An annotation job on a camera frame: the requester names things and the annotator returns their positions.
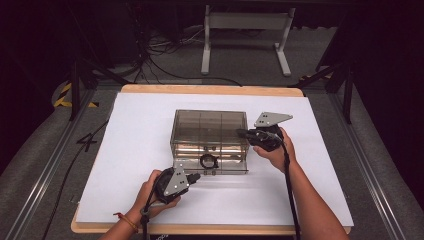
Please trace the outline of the person's right hand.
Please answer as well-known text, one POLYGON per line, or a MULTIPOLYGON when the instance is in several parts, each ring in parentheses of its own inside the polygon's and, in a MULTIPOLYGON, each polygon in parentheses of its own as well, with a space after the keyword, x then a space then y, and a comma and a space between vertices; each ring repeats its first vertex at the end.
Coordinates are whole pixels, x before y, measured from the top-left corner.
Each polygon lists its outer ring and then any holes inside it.
POLYGON ((280 170, 282 173, 285 173, 285 154, 288 154, 290 160, 289 171, 292 171, 295 167, 298 167, 299 164, 296 160, 295 148, 291 138, 283 128, 281 128, 281 132, 283 135, 283 143, 278 149, 275 149, 272 152, 267 152, 259 146, 254 146, 253 150, 259 156, 268 159, 275 168, 280 170))

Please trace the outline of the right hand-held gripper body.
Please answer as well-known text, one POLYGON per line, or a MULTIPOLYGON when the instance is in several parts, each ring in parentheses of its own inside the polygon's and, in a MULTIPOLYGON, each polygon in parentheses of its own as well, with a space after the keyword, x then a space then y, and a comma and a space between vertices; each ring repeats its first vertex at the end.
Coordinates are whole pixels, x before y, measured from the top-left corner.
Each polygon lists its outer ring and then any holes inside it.
POLYGON ((292 119, 290 114, 262 112, 255 121, 255 141, 252 146, 259 146, 267 152, 271 152, 281 146, 283 135, 278 126, 279 123, 292 119))

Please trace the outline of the aluminium floor rail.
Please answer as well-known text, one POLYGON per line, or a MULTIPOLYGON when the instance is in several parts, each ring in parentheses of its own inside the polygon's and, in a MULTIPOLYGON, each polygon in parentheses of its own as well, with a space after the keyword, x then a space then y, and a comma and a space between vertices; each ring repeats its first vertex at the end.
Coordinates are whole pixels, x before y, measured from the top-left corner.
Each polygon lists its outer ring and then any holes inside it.
POLYGON ((383 191, 376 174, 374 173, 369 159, 359 141, 358 136, 351 124, 347 123, 343 115, 342 102, 336 94, 328 95, 331 105, 336 110, 337 119, 345 132, 350 145, 356 156, 356 162, 361 172, 362 178, 372 197, 373 203, 385 225, 391 240, 406 240, 403 230, 389 204, 385 192, 383 191))
POLYGON ((67 121, 52 154, 50 155, 37 181, 31 188, 31 192, 8 234, 6 235, 5 240, 20 240, 22 237, 45 192, 47 191, 50 182, 60 164, 65 148, 70 142, 70 139, 94 94, 94 90, 87 90, 81 97, 81 104, 79 105, 80 109, 77 111, 72 120, 67 121))

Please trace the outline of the white metal stand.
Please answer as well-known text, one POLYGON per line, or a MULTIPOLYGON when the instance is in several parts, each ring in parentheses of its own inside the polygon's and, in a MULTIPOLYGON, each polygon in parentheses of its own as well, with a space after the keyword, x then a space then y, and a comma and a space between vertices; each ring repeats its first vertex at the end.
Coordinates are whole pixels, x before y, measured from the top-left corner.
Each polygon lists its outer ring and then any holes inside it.
POLYGON ((207 75, 211 57, 211 29, 253 29, 253 30, 278 30, 282 38, 274 44, 274 49, 284 76, 290 76, 291 70, 284 53, 292 21, 296 9, 290 8, 284 13, 238 13, 215 12, 210 5, 205 7, 204 17, 204 48, 201 63, 201 73, 207 75))

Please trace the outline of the person's left hand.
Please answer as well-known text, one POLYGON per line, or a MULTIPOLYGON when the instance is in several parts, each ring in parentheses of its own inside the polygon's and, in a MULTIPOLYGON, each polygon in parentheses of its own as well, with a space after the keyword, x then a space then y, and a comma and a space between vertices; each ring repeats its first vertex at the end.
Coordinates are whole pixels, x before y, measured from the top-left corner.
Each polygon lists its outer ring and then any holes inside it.
MULTIPOLYGON (((145 181, 138 192, 138 195, 136 197, 136 200, 131 207, 131 209, 128 211, 127 215, 132 219, 136 221, 140 221, 142 218, 141 210, 150 203, 156 202, 157 197, 154 194, 153 191, 153 185, 155 183, 156 178, 161 174, 160 170, 153 170, 148 178, 147 181, 145 181)), ((149 216, 151 218, 156 217, 158 214, 160 214, 162 211, 170 209, 175 207, 179 201, 181 200, 180 197, 177 197, 170 203, 166 205, 160 205, 151 207, 149 210, 149 216)))

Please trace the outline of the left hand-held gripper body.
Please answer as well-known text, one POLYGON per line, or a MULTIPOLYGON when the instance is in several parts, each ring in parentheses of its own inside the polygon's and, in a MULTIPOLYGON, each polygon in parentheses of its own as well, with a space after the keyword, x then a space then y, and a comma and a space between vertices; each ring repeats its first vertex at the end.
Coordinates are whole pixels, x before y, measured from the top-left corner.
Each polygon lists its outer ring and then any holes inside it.
POLYGON ((160 202, 168 204, 185 194, 193 183, 193 174, 186 174, 181 166, 170 167, 156 178, 155 195, 160 202))

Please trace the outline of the smoky clear drawer organizer box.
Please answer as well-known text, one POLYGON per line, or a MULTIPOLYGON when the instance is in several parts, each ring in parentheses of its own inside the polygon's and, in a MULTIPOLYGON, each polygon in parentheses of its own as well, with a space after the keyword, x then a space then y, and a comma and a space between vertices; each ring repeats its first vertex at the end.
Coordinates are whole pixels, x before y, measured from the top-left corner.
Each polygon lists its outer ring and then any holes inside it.
POLYGON ((237 129, 247 129, 245 112, 177 109, 170 140, 172 155, 178 147, 240 147, 247 158, 249 144, 237 129))

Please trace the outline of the wooden table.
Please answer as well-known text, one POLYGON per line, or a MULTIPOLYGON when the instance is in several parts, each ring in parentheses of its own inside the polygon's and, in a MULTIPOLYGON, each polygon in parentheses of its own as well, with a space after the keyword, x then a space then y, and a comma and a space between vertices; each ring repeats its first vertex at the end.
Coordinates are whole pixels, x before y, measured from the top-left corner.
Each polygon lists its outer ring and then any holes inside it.
MULTIPOLYGON (((238 86, 177 86, 177 85, 127 85, 122 88, 120 93, 153 93, 153 94, 196 94, 196 95, 248 95, 248 96, 276 96, 276 97, 305 97, 297 89, 270 88, 270 87, 238 87, 238 86)), ((115 223, 108 226, 96 228, 94 226, 78 228, 75 225, 75 219, 71 223, 71 228, 76 233, 104 233, 115 223)), ((215 235, 288 235, 293 233, 294 226, 254 226, 254 225, 196 225, 196 224, 170 224, 154 226, 150 222, 149 231, 152 234, 215 234, 215 235)))

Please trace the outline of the smoky clear plastic drawer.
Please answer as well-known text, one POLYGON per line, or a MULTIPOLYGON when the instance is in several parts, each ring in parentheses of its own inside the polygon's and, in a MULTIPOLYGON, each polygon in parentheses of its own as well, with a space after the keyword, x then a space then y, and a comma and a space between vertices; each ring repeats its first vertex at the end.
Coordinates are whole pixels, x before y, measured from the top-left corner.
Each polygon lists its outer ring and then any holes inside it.
POLYGON ((173 165, 186 173, 202 175, 239 175, 248 172, 246 152, 240 147, 178 147, 173 165))

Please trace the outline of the white table mat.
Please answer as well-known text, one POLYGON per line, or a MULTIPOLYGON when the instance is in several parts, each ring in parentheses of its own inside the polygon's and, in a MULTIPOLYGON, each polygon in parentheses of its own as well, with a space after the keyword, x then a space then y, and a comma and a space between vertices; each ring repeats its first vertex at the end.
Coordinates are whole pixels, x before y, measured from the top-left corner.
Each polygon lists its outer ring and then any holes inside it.
MULTIPOLYGON (((120 93, 79 203, 75 225, 100 228, 127 211, 152 170, 171 166, 170 139, 176 110, 243 111, 253 124, 263 112, 285 113, 283 122, 297 161, 341 224, 353 224, 310 102, 306 97, 120 93)), ((288 226, 292 214, 285 177, 254 152, 241 175, 203 176, 178 205, 152 225, 288 226)))

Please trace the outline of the black metal stand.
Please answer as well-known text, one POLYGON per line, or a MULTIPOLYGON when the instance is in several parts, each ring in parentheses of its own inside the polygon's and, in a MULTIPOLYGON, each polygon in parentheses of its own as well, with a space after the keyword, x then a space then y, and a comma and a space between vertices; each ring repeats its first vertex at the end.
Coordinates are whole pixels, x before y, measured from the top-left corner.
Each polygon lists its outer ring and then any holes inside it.
POLYGON ((107 68, 101 66, 99 63, 85 58, 77 58, 74 61, 70 72, 72 104, 70 121, 73 121, 77 117, 78 113, 82 108, 82 100, 80 97, 80 83, 83 83, 85 88, 90 90, 95 89, 98 85, 98 81, 96 80, 96 77, 93 73, 94 70, 105 75, 107 78, 112 79, 121 86, 129 84, 129 81, 111 72, 107 68))
POLYGON ((298 83, 288 85, 288 88, 302 89, 319 79, 324 79, 327 75, 330 76, 327 84, 325 85, 327 93, 335 94, 341 86, 344 86, 342 115, 345 121, 350 124, 350 110, 353 93, 353 71, 350 64, 343 62, 336 63, 324 68, 323 70, 319 70, 311 76, 302 76, 298 83))

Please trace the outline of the yellow black hazard tape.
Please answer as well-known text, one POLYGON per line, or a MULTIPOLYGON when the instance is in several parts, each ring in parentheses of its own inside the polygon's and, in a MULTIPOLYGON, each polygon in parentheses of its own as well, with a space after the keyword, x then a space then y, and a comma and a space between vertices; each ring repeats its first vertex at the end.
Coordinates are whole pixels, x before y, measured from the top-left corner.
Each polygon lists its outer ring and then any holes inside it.
POLYGON ((57 100, 54 102, 54 107, 71 107, 72 103, 70 101, 66 101, 65 98, 68 92, 71 90, 72 84, 70 82, 66 83, 62 88, 57 100))

